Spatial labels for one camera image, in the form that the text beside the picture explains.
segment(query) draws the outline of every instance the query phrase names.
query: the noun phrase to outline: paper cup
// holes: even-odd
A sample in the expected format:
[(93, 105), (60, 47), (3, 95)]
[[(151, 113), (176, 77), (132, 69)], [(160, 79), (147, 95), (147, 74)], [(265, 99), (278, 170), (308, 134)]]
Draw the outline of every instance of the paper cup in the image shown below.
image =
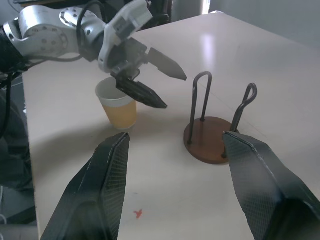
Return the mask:
[(131, 97), (116, 88), (116, 79), (109, 77), (95, 88), (95, 94), (111, 124), (119, 130), (126, 130), (135, 125), (137, 103)]

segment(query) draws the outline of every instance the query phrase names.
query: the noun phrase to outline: table surface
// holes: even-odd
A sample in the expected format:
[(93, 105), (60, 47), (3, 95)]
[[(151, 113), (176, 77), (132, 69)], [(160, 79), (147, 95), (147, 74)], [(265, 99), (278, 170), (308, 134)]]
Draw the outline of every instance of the table surface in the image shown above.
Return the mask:
[[(138, 105), (119, 239), (253, 239), (229, 165), (202, 163), (183, 143), (193, 79), (202, 71), (213, 74), (207, 116), (229, 122), (247, 85), (256, 83), (257, 98), (244, 110), (239, 131), (269, 144), (320, 199), (319, 52), (219, 12), (134, 37), (177, 61), (188, 80), (150, 64), (141, 68), (141, 82), (169, 107)], [(23, 74), (40, 234), (69, 181), (99, 143), (118, 133), (95, 96), (107, 77), (85, 60), (46, 62)], [(198, 117), (206, 83), (200, 80)]]

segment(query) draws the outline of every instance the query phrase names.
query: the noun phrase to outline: round wooden base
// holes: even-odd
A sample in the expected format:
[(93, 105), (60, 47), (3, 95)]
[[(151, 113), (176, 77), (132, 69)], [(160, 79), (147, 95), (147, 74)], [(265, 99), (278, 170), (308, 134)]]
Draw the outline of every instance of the round wooden base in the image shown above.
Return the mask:
[(229, 131), (231, 123), (218, 117), (207, 116), (202, 122), (194, 120), (192, 143), (188, 144), (190, 124), (184, 130), (183, 141), (188, 152), (196, 159), (207, 164), (225, 164), (229, 160), (222, 158), (225, 144), (223, 132)]

